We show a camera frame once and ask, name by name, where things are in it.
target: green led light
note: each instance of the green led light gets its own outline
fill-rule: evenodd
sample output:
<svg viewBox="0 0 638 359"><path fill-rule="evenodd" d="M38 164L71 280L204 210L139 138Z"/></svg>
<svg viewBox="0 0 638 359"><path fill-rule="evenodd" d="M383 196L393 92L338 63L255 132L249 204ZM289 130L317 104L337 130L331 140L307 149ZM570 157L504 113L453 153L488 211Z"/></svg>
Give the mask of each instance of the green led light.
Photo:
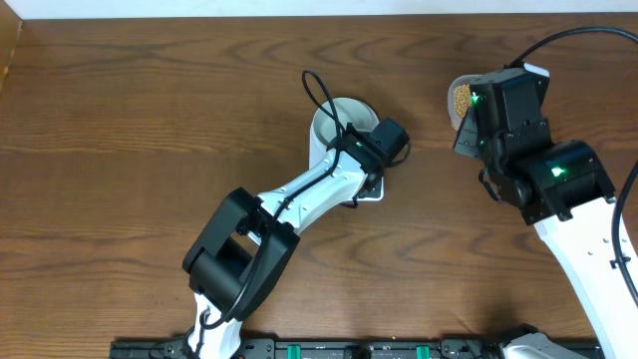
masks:
<svg viewBox="0 0 638 359"><path fill-rule="evenodd" d="M554 174L555 177L558 177L558 176L564 174L565 170L560 168L560 167L555 167L555 168L551 169L551 172Z"/></svg>

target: robotic arm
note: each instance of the robotic arm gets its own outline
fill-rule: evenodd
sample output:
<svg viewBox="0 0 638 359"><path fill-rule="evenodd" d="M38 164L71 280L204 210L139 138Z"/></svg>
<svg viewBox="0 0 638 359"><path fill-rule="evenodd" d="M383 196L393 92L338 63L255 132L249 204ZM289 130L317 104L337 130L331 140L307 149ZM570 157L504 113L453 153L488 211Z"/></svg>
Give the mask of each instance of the robotic arm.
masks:
<svg viewBox="0 0 638 359"><path fill-rule="evenodd" d="M256 197L241 187L226 197L182 264L197 303L197 320L188 337L194 357L227 359L237 350L241 322L274 288L299 234L333 206L356 203L361 191L381 180L408 141L392 119L369 134L348 124L322 162L297 179ZM261 255L250 255L231 237L234 232L259 244ZM248 285L251 270L254 277ZM216 320L214 327L203 325Z"/></svg>
<svg viewBox="0 0 638 359"><path fill-rule="evenodd" d="M481 159L478 178L489 195L534 225L565 270L605 358L634 357L638 307L611 243L614 186L584 142L552 142L540 112L548 84L547 71L523 63L470 81L473 104L455 151ZM638 278L622 219L619 225L624 265ZM542 334L528 335L504 347L505 358L582 358Z"/></svg>

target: wire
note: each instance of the wire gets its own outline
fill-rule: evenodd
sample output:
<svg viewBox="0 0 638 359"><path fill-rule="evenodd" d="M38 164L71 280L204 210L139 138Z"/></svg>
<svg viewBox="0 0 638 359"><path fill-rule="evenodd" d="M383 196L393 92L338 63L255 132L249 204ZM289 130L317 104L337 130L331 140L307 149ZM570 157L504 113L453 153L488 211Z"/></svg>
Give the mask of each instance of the wire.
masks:
<svg viewBox="0 0 638 359"><path fill-rule="evenodd" d="M199 314L199 322L202 321L205 323L208 315L210 314L210 310L206 309ZM194 357L195 359L199 359L199 353L201 353L201 348L203 348L203 333L206 329L203 328L201 324L199 324L199 340L197 341L197 346L195 347Z"/></svg>
<svg viewBox="0 0 638 359"><path fill-rule="evenodd" d="M406 150L406 154L403 155L403 158L400 159L400 160L396 160L396 161L390 162L386 167L388 169L391 169L392 167L396 167L396 166L404 163L408 159L408 157L410 156L410 151L411 150L412 150L412 143L408 142L408 149Z"/></svg>
<svg viewBox="0 0 638 359"><path fill-rule="evenodd" d="M312 94L312 91L310 91L310 88L308 87L308 83L306 81L306 75L312 76L315 79L315 81L317 82L317 84L319 84L319 87L321 87L321 90L323 91L326 99L328 100L328 104L330 105L330 111L332 113L328 113L319 104L319 102L317 102L317 99L314 97L314 95ZM342 137L342 130L343 131L345 131L345 130L343 128L343 125L339 122L339 115L337 114L337 108L335 107L335 103L333 101L332 95L330 95L330 92L328 91L328 88L326 88L326 85L323 83L323 81L321 81L321 78L319 77L319 75L317 75L312 70L304 70L301 73L301 82L303 83L303 87L306 90L306 93L308 94L308 97L310 97L310 100L312 100L312 102L315 105L317 105L324 113L326 113L326 115L328 115L328 117L330 117L331 119L334 120L334 122L335 122L335 130L337 132L337 144L338 144L340 142L340 140L341 140L341 137ZM332 172L337 168L337 165L339 165L340 152L341 152L340 148L337 147L336 148L336 153L335 153L335 161L332 164L332 167L331 167L331 169L329 171L325 172L321 176L319 176L316 179L314 179L314 180L310 181L309 183L305 184L300 189L296 190L293 194L287 196L282 201L282 203L279 205L277 210L275 210L275 213L273 214L272 218L270 219L270 221L269 221L269 223L268 223L268 225L266 227L266 233L264 234L264 236L261 239L261 244L259 245L259 248L257 249L257 253L254 256L254 260L252 262L252 266L250 267L250 270L248 271L248 274L246 275L246 280L244 281L243 285L241 286L241 290L239 290L239 293L235 297L234 302L232 303L230 308L228 310L222 312L221 315L219 316L219 319L217 319L217 321L215 321L212 324L207 324L206 323L206 316L200 315L199 316L199 325L201 325L202 330L215 329L218 326L220 326L222 323L227 322L228 320L231 319L232 313L235 311L235 309L237 308L237 306L239 305L239 303L241 302L241 300L245 296L246 292L248 291L248 288L250 288L252 282L254 281L254 277L255 277L255 273L257 271L257 267L259 267L259 262L261 261L261 258L263 257L263 251L264 251L263 248L266 246L265 244L268 243L268 241L270 240L270 236L272 235L272 230L273 230L274 226L277 223L277 219L279 218L279 215L281 215L281 212L288 206L288 204L290 204L290 202L297 195L301 194L306 189L310 188L311 186L315 185L316 183L318 183L322 179L324 179L327 176L332 174Z"/></svg>
<svg viewBox="0 0 638 359"><path fill-rule="evenodd" d="M634 165L634 168L631 170L629 177L627 177L627 181L625 185L622 187L620 194L618 195L618 200L616 201L616 206L614 207L614 213L611 217L611 243L614 247L614 254L616 255L616 263L618 264L618 269L620 269L620 273L622 274L623 279L625 279L625 283L627 284L627 288L631 293L631 296L636 302L636 306L638 306L638 291L636 291L636 286L634 285L633 280L631 280L631 275L629 275L629 270L627 270L627 263L625 262L624 255L622 253L622 248L620 247L620 216L622 214L622 208L625 205L625 200L629 196L629 190L631 190L631 185L636 180L636 176L638 176L638 161Z"/></svg>
<svg viewBox="0 0 638 359"><path fill-rule="evenodd" d="M547 45L548 43L550 43L550 42L552 42L554 40L562 39L564 37L572 36L572 35L597 34L597 33L606 33L606 34L619 35L619 36L627 38L627 39L635 42L636 44L638 44L638 35L636 35L636 34L634 34L632 32L629 32L627 30L620 29L620 28L615 28L615 27L609 27L609 26L586 26L586 27L581 27L581 28L565 30L565 31L562 31L562 32L559 32L559 33L556 33L556 34L553 34L553 35L550 35L550 36L547 36L546 38L538 41L537 43L532 45L529 49L525 50L522 54L520 54L520 56L518 56L514 61L512 61L509 64L509 67L518 66L522 62L522 60L524 58L526 58L529 54L531 54L532 52L536 51L541 46Z"/></svg>
<svg viewBox="0 0 638 359"><path fill-rule="evenodd" d="M540 40L539 42L532 45L529 49L525 50L522 54L520 54L514 61L512 61L509 64L509 67L519 66L522 63L522 60L525 57L527 57L529 54L531 54L532 52L536 51L538 48L554 40L562 39L564 37L568 37L572 35L597 34L597 33L605 33L605 34L622 36L638 44L638 35L624 29L609 27L609 26L587 26L587 27L575 28L575 29L565 30L565 31L550 35ZM631 185L633 184L634 180L636 180L636 175L638 175L638 162L636 162L636 165L634 165L633 170L629 174L629 177L627 178L625 185L620 191L620 195L618 196L616 206L614 207L614 212L611 219L611 239L612 239L612 244L614 247L614 254L616 257L615 261L618 264L618 268L620 269L620 273L622 274L623 279L625 280L625 284L627 284L627 289L629 289L629 293L634 299L634 302L636 302L636 306L638 306L638 291L636 290L636 285L634 284L633 280L631 279L631 275L629 274L629 271L627 270L627 264L625 263L625 258L622 254L622 248L620 247L620 238L619 238L620 216L622 214L622 208L625 204L625 200L627 199L627 196L629 195L629 190L631 189Z"/></svg>

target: wooden table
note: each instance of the wooden table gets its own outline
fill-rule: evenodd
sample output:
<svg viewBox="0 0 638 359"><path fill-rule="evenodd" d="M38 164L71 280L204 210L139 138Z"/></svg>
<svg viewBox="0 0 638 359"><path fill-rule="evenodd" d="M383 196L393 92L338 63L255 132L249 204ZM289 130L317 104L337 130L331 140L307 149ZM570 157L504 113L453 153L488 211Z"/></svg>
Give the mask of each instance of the wooden table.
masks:
<svg viewBox="0 0 638 359"><path fill-rule="evenodd" d="M452 151L446 107L457 76L591 24L636 32L638 15L27 22L0 104L0 356L104 358L116 337L187 330L181 260L219 202L307 169L304 68L395 118L414 148L382 202L303 232L245 329L405 339L526 322L591 337L533 228ZM553 137L592 145L617 187L638 156L637 59L604 35L531 57L552 72Z"/></svg>

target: black cable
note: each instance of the black cable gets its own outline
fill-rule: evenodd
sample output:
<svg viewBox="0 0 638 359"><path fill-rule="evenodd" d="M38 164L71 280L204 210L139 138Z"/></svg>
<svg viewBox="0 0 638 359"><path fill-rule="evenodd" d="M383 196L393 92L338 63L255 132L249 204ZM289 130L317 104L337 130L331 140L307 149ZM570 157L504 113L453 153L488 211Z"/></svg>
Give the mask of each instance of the black cable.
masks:
<svg viewBox="0 0 638 359"><path fill-rule="evenodd" d="M627 177L627 181L622 187L622 190L620 191L620 194L618 195L618 199L616 201L616 206L614 207L614 214L611 217L611 243L614 247L614 254L616 255L616 264L618 265L618 269L620 269L620 273L622 274L623 279L625 279L627 288L629 289L634 302L636 302L636 305L638 306L638 291L636 290L636 286L634 285L633 280L631 280L629 270L627 270L627 263L625 263L622 248L620 247L619 233L622 208L625 205L625 200L627 200L627 197L629 196L629 190L631 190L631 185L634 183L634 180L636 180L636 176L638 176L638 161L636 161L636 164L631 170L629 177Z"/></svg>
<svg viewBox="0 0 638 359"><path fill-rule="evenodd" d="M538 41L537 43L532 45L529 49L525 50L522 54L520 54L520 56L518 56L514 61L512 61L509 64L509 67L518 66L522 62L522 60L527 57L527 55L531 54L532 52L536 51L541 46L547 45L548 43L554 40L562 39L564 37L572 36L572 35L597 34L597 33L619 35L638 44L638 36L627 30L615 28L615 27L609 27L609 26L586 26L581 28L565 30L565 31L553 34L551 36L547 36L546 38Z"/></svg>
<svg viewBox="0 0 638 359"><path fill-rule="evenodd" d="M396 160L396 161L390 162L386 167L388 169L391 169L392 167L396 167L396 166L404 163L408 159L408 157L410 156L410 151L411 150L412 150L412 143L408 142L408 149L406 150L406 154L403 155L403 158L400 159L400 160Z"/></svg>
<svg viewBox="0 0 638 359"><path fill-rule="evenodd" d="M520 54L520 56L518 56L514 61L512 61L509 64L509 67L519 66L522 63L522 60L525 57L527 57L529 54L536 51L541 46L546 45L554 40L558 40L558 39L561 39L567 36L572 36L572 35L596 34L596 33L606 33L606 34L622 36L638 44L638 35L624 29L608 27L608 26L587 26L587 27L575 28L575 29L570 29L570 30L553 34L551 36L548 36L540 40L539 42L532 45L529 49L525 50L522 54ZM631 189L631 185L633 184L634 180L636 180L637 175L638 175L638 162L636 162L636 165L634 165L633 170L629 174L629 177L627 178L625 185L620 191L620 195L618 196L616 206L614 207L614 213L611 219L611 240L614 247L614 254L616 257L615 261L618 264L618 268L620 269L620 273L622 274L623 279L625 280L625 284L627 284L627 289L629 289L629 293L631 294L632 298L634 299L634 302L636 302L636 305L638 306L638 291L636 290L636 285L634 284L633 280L631 279L631 275L629 274L629 271L627 270L627 264L625 263L625 258L622 254L622 248L620 247L620 238L619 238L620 216L622 214L622 208L625 204L625 200L627 199L627 196L629 195L629 190Z"/></svg>
<svg viewBox="0 0 638 359"><path fill-rule="evenodd" d="M326 96L326 99L328 100L328 104L330 105L330 111L332 111L332 114L328 113L319 104L319 102L317 102L317 99L312 94L312 91L310 91L310 88L308 87L308 83L306 82L306 75L308 75L308 74L310 74L315 79L315 81L317 81L317 84L319 84L319 86L321 87L321 90L323 91L324 95ZM301 73L301 82L303 83L303 87L306 90L306 93L308 94L308 96L310 97L310 100L312 100L312 102L315 105L317 105L324 113L326 113L326 115L328 115L328 117L330 117L331 119L333 119L335 121L335 130L337 132L337 144L339 144L339 142L341 140L341 136L342 136L341 131L344 128L343 128L343 125L339 122L339 115L337 114L337 109L336 109L334 101L332 99L332 95L330 95L330 92L326 88L326 85L323 83L323 81L321 81L321 78L319 78L319 75L317 75L312 70L304 70ZM246 280L244 281L243 285L241 286L241 290L239 290L239 294L237 294L237 296L235 297L235 300L232 303L232 305L230 306L230 308L228 310L224 311L223 313L221 313L221 315L219 316L219 319L217 319L217 321L215 321L214 323L207 324L205 316L200 315L199 316L199 325L201 325L202 330L215 329L219 325L221 325L222 323L227 322L228 320L231 319L232 312L237 308L237 306L239 305L239 303L243 299L244 295L248 291L248 288L250 288L250 285L252 284L252 282L254 280L255 272L257 271L257 267L259 266L259 262L261 261L261 257L263 256L263 248L265 247L264 244L266 244L270 240L270 236L272 234L272 229L276 225L277 218L279 218L279 215L281 215L281 212L288 206L288 204L290 204L290 202L297 195L301 194L306 189L310 188L311 186L313 186L316 183L318 183L320 180L322 180L322 179L324 179L327 176L332 174L332 172L337 168L337 165L339 165L340 152L341 152L341 149L339 149L337 147L336 148L336 153L335 153L335 161L332 164L332 167L331 167L331 169L329 171L325 172L324 174L322 174L321 176L317 177L316 179L310 181L309 183L307 183L306 185L304 185L300 189L296 190L293 194L287 196L283 200L283 202L279 205L279 207L277 208L277 210L273 214L272 218L270 219L270 221L269 221L269 223L268 223L268 225L266 227L266 233L264 234L264 236L261 239L261 244L259 245L259 248L257 249L257 253L255 254L254 260L252 262L252 266L250 267L250 270L248 271L248 274L246 275Z"/></svg>
<svg viewBox="0 0 638 359"><path fill-rule="evenodd" d="M478 173L478 181L482 184L482 186L485 187L485 190L487 190L487 194L489 194L491 199L493 199L494 201L497 201L499 203L503 203L504 200L502 200L500 197L498 197L498 194L496 193L494 188L491 186L489 181L485 180L485 175L487 175L487 168L484 168L484 169L480 170L480 172Z"/></svg>
<svg viewBox="0 0 638 359"><path fill-rule="evenodd" d="M206 329L203 328L201 322L206 322L208 319L208 315L210 314L210 310L206 309L199 314L199 340L197 341L197 346L195 347L194 357L195 359L199 359L199 353L201 352L201 348L203 348L203 332Z"/></svg>

